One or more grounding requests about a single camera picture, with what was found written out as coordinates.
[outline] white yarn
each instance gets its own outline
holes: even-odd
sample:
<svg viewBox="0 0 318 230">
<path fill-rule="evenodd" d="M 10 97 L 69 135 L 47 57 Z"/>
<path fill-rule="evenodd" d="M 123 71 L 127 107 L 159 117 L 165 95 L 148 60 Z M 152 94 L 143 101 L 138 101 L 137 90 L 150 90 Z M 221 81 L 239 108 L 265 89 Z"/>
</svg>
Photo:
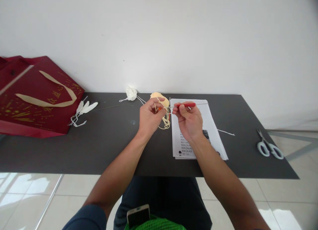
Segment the white yarn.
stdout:
<svg viewBox="0 0 318 230">
<path fill-rule="evenodd" d="M 137 95 L 137 90 L 135 90 L 134 88 L 132 88 L 130 86 L 127 86 L 126 94 L 127 94 L 127 98 L 125 98 L 123 100 L 119 100 L 119 102 L 122 102 L 122 101 L 125 101 L 125 100 L 134 101 L 137 98 L 137 99 L 139 99 L 141 101 L 142 104 L 146 103 L 143 99 L 141 99 Z"/>
<path fill-rule="evenodd" d="M 79 103 L 79 106 L 76 110 L 75 115 L 71 117 L 71 123 L 69 124 L 69 126 L 73 125 L 75 127 L 79 127 L 79 126 L 84 125 L 87 121 L 83 122 L 80 125 L 76 124 L 76 122 L 79 120 L 79 116 L 84 114 L 84 113 L 88 113 L 89 111 L 91 111 L 92 109 L 94 109 L 97 106 L 98 102 L 95 102 L 95 103 L 89 105 L 89 101 L 87 101 L 86 104 L 84 105 L 84 101 L 86 98 L 84 98 L 84 100 L 82 100 Z"/>
<path fill-rule="evenodd" d="M 218 129 L 218 131 L 225 132 L 225 133 L 227 133 L 227 134 L 229 134 L 229 135 L 235 136 L 235 134 L 228 133 L 228 132 L 226 132 L 226 131 L 222 131 L 222 130 L 219 130 L 219 129 Z"/>
</svg>

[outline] paper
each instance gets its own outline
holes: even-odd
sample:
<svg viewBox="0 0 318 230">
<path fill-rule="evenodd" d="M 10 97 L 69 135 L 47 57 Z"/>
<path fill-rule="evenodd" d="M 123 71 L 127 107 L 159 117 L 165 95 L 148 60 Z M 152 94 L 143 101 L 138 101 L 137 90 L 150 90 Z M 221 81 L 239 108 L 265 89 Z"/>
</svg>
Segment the paper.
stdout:
<svg viewBox="0 0 318 230">
<path fill-rule="evenodd" d="M 209 105 L 207 104 L 208 101 L 198 99 L 171 99 L 170 103 L 173 105 L 175 103 L 183 103 L 185 101 L 192 101 L 196 104 L 202 104 L 197 105 L 203 119 L 202 132 L 209 140 L 213 148 L 219 153 L 221 158 L 223 160 L 228 160 L 229 158 L 226 155 L 226 151 L 220 138 L 218 129 L 213 121 Z M 179 122 L 176 115 L 171 115 L 171 126 L 173 157 L 175 157 L 177 160 L 196 159 L 192 147 L 180 131 Z"/>
</svg>

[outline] dark pants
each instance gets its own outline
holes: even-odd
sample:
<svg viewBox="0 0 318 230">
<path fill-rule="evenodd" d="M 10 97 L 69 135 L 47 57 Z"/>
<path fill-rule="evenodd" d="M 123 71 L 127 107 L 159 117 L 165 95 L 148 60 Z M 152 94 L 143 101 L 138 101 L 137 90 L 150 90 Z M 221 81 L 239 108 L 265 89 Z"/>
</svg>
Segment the dark pants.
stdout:
<svg viewBox="0 0 318 230">
<path fill-rule="evenodd" d="M 116 212 L 114 230 L 123 230 L 127 212 L 145 204 L 149 204 L 151 214 L 187 230 L 212 227 L 195 178 L 134 176 Z"/>
</svg>

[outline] tile floor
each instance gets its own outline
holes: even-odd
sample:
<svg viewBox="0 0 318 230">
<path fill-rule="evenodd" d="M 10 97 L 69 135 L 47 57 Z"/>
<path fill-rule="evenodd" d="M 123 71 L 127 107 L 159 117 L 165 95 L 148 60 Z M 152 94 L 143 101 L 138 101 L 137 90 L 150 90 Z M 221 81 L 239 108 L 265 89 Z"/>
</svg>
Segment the tile floor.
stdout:
<svg viewBox="0 0 318 230">
<path fill-rule="evenodd" d="M 318 133 L 290 133 L 318 139 Z M 310 144 L 272 136 L 289 155 Z M 300 180 L 241 179 L 272 230 L 318 229 L 318 149 L 290 161 Z M 34 230 L 60 175 L 0 173 L 0 230 Z M 39 230 L 62 229 L 77 212 L 99 176 L 64 175 Z M 233 229 L 220 202 L 197 178 L 202 198 L 210 213 L 213 230 Z M 113 228 L 118 201 L 107 223 Z"/>
</svg>

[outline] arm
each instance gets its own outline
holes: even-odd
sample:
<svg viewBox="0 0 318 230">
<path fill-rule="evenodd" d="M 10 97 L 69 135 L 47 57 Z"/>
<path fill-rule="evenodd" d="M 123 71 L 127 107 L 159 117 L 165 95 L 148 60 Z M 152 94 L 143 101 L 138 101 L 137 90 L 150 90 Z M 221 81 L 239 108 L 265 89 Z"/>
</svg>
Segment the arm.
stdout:
<svg viewBox="0 0 318 230">
<path fill-rule="evenodd" d="M 180 130 L 194 151 L 207 185 L 224 207 L 234 228 L 270 230 L 244 185 L 203 135 L 202 116 L 197 106 L 189 109 L 181 105 L 179 109 L 173 108 L 172 113 L 178 117 Z"/>
<path fill-rule="evenodd" d="M 163 108 L 163 105 L 158 103 L 157 98 L 150 99 L 140 108 L 139 130 L 136 136 L 100 176 L 84 206 L 90 204 L 98 205 L 104 210 L 107 218 L 109 217 L 114 204 L 132 180 L 139 158 L 147 142 L 166 114 L 165 109 L 155 113 L 155 103 L 157 108 Z"/>
</svg>

